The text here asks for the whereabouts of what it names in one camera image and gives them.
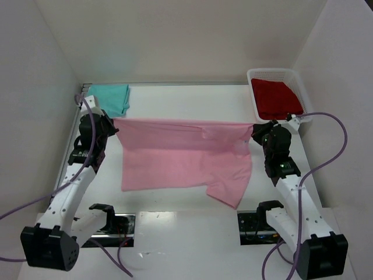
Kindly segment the pink t shirt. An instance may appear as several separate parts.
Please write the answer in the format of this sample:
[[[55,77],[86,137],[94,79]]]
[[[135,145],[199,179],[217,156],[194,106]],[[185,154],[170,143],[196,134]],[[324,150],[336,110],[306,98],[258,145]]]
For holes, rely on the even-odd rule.
[[[246,122],[116,118],[122,191],[206,186],[236,209],[252,174]]]

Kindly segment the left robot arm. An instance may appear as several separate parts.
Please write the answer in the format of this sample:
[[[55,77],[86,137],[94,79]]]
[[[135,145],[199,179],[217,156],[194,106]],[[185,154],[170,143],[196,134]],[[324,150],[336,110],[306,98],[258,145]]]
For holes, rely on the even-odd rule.
[[[80,216],[76,211],[105,158],[108,137],[118,129],[102,111],[82,116],[79,132],[68,160],[66,188],[54,195],[35,226],[26,226],[21,232],[20,241],[31,267],[70,271],[91,236],[113,225],[115,211],[111,205],[93,204]]]

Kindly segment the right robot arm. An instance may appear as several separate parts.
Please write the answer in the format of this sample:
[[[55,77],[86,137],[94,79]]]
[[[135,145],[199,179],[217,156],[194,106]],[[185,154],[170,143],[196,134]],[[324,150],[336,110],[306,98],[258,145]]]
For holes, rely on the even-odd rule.
[[[293,254],[290,275],[319,279],[341,275],[348,241],[337,234],[312,200],[301,172],[290,157],[291,132],[276,120],[253,126],[252,139],[265,156],[265,172],[283,201],[258,205],[263,225],[273,228]]]

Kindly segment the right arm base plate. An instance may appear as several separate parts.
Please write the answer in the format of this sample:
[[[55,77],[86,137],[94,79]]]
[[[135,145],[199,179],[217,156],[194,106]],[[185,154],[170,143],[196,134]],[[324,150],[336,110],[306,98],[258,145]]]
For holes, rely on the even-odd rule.
[[[259,221],[256,211],[238,211],[237,219],[242,246],[276,244],[282,239],[274,228]]]

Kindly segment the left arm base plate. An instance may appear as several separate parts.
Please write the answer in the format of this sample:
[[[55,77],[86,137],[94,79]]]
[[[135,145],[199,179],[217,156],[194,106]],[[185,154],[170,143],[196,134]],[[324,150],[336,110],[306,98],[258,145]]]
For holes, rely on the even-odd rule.
[[[107,229],[99,230],[83,245],[83,248],[98,247],[97,243],[105,248],[117,248],[124,242],[123,247],[133,247],[135,235],[135,213],[116,213],[114,224]]]

